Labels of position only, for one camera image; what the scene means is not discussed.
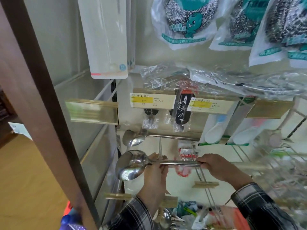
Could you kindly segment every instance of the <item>packaged steel wool scrubber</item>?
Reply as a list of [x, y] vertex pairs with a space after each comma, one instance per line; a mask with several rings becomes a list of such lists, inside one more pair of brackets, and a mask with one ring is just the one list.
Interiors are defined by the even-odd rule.
[[209, 48], [222, 51], [251, 49], [269, 1], [232, 0], [235, 5]]
[[204, 43], [217, 32], [229, 0], [154, 0], [152, 23], [159, 39], [172, 50]]
[[287, 57], [291, 67], [307, 68], [306, 43], [307, 0], [270, 0], [250, 55], [250, 66]]

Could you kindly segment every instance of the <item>pink spoon handle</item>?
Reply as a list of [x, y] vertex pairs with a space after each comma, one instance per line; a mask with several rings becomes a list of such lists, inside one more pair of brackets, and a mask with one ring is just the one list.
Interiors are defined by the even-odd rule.
[[260, 127], [267, 119], [254, 119], [252, 126], [253, 127]]

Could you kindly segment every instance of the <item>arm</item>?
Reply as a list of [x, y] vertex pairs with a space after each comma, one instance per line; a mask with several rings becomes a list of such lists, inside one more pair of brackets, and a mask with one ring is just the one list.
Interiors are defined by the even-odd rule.
[[[155, 153], [150, 155], [151, 159], [155, 157], [158, 157]], [[158, 162], [148, 165], [144, 170], [144, 186], [140, 192], [102, 230], [153, 230], [152, 217], [165, 196], [167, 173], [168, 166], [161, 166]]]
[[282, 211], [253, 179], [218, 154], [205, 154], [197, 159], [202, 168], [236, 190], [231, 198], [251, 229], [299, 229], [295, 221]]

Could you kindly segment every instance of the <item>white plastic spoon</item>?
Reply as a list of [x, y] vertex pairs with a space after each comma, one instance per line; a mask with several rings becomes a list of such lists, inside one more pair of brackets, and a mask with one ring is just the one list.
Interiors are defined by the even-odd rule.
[[224, 133], [223, 123], [226, 120], [227, 115], [219, 115], [216, 120], [216, 124], [205, 134], [205, 141], [207, 143], [215, 143], [219, 141]]
[[260, 133], [259, 127], [266, 119], [254, 119], [252, 126], [244, 131], [239, 132], [233, 138], [233, 142], [237, 145], [242, 145], [251, 142]]

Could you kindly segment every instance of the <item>person's left hand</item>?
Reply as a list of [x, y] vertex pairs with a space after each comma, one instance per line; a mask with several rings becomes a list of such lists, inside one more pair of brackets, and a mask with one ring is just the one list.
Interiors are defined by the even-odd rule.
[[[153, 153], [149, 158], [157, 159], [158, 156], [158, 154]], [[161, 165], [159, 162], [146, 166], [144, 170], [144, 186], [137, 196], [149, 209], [151, 216], [155, 214], [161, 201], [165, 197], [165, 193], [167, 193], [166, 176], [168, 171], [168, 166]]]

